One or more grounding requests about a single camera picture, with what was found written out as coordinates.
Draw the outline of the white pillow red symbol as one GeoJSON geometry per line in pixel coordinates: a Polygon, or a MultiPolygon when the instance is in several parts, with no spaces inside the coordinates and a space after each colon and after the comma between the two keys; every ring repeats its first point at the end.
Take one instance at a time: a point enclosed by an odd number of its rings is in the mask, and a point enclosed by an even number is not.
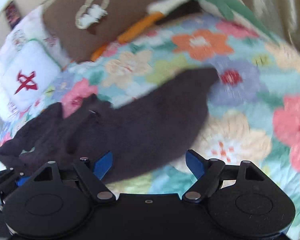
{"type": "Polygon", "coordinates": [[[38,100],[60,71],[44,46],[30,40],[8,65],[1,83],[16,108],[24,111],[38,100]]]}

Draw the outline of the picture on headboard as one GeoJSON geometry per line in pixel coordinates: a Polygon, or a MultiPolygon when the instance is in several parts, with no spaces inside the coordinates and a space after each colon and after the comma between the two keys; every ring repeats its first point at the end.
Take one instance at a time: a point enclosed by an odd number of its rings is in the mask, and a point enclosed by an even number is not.
{"type": "Polygon", "coordinates": [[[14,1],[11,1],[5,8],[5,15],[11,29],[13,29],[22,19],[14,1]]]}

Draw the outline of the pink floral pillow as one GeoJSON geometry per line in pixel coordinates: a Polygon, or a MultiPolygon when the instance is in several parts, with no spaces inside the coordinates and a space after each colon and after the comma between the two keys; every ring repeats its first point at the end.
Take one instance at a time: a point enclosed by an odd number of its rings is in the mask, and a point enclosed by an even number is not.
{"type": "Polygon", "coordinates": [[[38,41],[60,68],[70,63],[70,57],[62,48],[60,39],[47,30],[43,21],[43,12],[44,6],[40,5],[25,16],[7,35],[0,49],[0,118],[4,121],[8,120],[18,109],[4,90],[2,78],[27,43],[32,40],[38,41]]]}

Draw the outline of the floral quilted bedspread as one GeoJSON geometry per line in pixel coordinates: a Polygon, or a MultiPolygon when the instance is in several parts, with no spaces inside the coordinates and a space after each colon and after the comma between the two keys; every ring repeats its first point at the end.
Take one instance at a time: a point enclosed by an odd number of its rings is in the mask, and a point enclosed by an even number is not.
{"type": "Polygon", "coordinates": [[[125,45],[112,43],[95,62],[68,65],[31,107],[8,120],[0,146],[54,102],[73,112],[84,94],[96,92],[121,106],[177,72],[205,64],[216,68],[220,80],[194,150],[226,164],[250,160],[259,166],[294,202],[288,235],[300,239],[300,54],[209,14],[125,45]]]}

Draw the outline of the brown cushion with cloud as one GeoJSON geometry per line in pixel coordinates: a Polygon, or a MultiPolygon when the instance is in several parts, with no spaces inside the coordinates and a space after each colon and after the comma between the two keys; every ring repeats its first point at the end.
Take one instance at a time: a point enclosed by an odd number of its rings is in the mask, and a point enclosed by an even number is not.
{"type": "Polygon", "coordinates": [[[55,0],[44,12],[44,23],[61,41],[70,59],[88,61],[102,45],[114,41],[146,14],[146,6],[158,0],[109,0],[107,15],[88,29],[78,29],[75,17],[86,0],[55,0]]]}

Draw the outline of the orange plush toy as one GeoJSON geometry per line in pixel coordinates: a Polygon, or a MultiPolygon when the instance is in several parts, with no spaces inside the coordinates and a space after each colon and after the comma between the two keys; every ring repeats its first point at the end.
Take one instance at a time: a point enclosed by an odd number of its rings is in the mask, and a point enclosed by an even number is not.
{"type": "MultiPolygon", "coordinates": [[[[161,12],[154,12],[149,14],[139,20],[138,22],[134,23],[131,27],[129,27],[124,33],[119,35],[116,38],[116,42],[118,44],[125,44],[130,42],[134,38],[140,36],[145,30],[152,27],[157,21],[163,19],[165,16],[161,12]]],[[[108,44],[102,45],[100,48],[97,48],[90,56],[90,61],[96,61],[107,49],[108,44]]]]}

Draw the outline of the dark purple knit sweater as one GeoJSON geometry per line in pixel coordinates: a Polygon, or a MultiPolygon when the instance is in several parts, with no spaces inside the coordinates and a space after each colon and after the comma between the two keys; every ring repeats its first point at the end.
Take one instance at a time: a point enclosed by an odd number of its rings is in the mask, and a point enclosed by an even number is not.
{"type": "Polygon", "coordinates": [[[81,157],[97,160],[111,153],[112,170],[105,182],[142,175],[191,148],[218,79],[212,66],[188,69],[119,108],[91,95],[68,117],[61,103],[54,103],[0,147],[0,161],[30,176],[48,161],[69,167],[81,157]]]}

